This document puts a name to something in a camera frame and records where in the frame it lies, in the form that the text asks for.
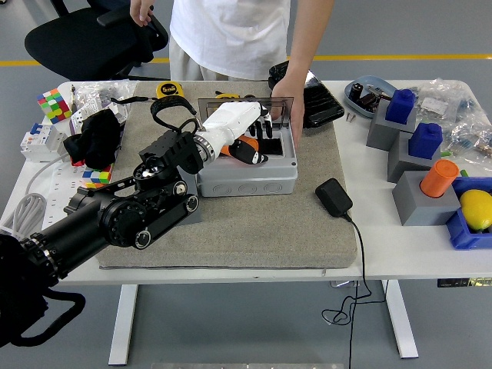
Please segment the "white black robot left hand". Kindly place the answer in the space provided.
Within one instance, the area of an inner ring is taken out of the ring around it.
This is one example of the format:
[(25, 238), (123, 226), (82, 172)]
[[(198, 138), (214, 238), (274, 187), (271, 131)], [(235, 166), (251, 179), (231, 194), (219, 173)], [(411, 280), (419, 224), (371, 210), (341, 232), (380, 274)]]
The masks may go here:
[(258, 165), (268, 161), (248, 141), (241, 140), (247, 129), (255, 124), (266, 124), (266, 132), (272, 137), (272, 119), (269, 111), (257, 101), (225, 102), (204, 122), (203, 128), (194, 135), (198, 152), (205, 165), (212, 163), (223, 148), (239, 161)]

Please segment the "person's right hand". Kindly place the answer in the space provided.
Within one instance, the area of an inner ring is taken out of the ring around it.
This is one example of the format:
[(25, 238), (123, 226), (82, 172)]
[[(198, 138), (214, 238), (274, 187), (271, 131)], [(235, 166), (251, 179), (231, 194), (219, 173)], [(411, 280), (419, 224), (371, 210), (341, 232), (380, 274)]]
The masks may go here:
[(151, 21), (154, 4), (154, 0), (130, 1), (130, 16), (138, 26), (146, 26)]

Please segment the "person's left hand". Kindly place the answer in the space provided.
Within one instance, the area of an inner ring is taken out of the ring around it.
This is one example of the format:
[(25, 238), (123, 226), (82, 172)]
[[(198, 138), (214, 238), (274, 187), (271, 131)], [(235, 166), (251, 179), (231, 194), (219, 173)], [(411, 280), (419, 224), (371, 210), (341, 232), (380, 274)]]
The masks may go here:
[(291, 133), (296, 149), (298, 149), (304, 125), (304, 85), (306, 76), (306, 70), (293, 68), (293, 65), (289, 65), (285, 76), (274, 86), (271, 94), (275, 98), (292, 97), (294, 99), (291, 106)]

